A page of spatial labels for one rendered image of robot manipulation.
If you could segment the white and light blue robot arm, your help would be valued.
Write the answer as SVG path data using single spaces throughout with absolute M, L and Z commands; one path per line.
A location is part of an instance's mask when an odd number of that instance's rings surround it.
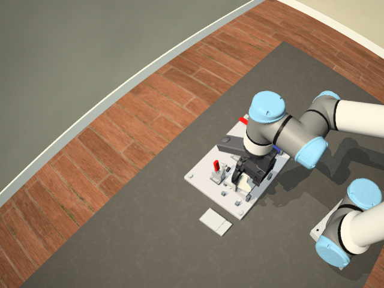
M 332 91 L 323 91 L 297 120 L 286 112 L 280 95 L 262 91 L 253 98 L 244 138 L 225 135 L 217 148 L 251 158 L 243 144 L 255 155 L 266 155 L 275 145 L 312 170 L 328 147 L 324 138 L 330 130 L 384 139 L 384 105 L 341 100 Z M 353 256 L 367 251 L 369 244 L 382 240 L 382 192 L 373 181 L 358 178 L 329 217 L 316 251 L 327 263 L 343 268 Z

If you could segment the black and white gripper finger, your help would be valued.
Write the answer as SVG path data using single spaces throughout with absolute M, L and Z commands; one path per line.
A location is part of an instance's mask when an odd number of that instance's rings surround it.
M 248 184 L 248 175 L 242 173 L 240 168 L 240 166 L 237 166 L 232 175 L 233 190 L 236 192 L 238 188 L 241 188 L 247 192 L 251 192 L 251 187 Z

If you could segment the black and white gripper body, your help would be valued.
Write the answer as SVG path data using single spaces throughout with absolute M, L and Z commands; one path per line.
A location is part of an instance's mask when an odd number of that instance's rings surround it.
M 240 171 L 247 174 L 253 180 L 252 183 L 259 187 L 268 173 L 274 168 L 275 162 L 277 160 L 274 157 L 278 154 L 278 150 L 273 148 L 266 155 L 252 154 L 246 149 L 245 145 L 244 150 L 251 158 L 240 157 L 236 167 L 240 166 Z

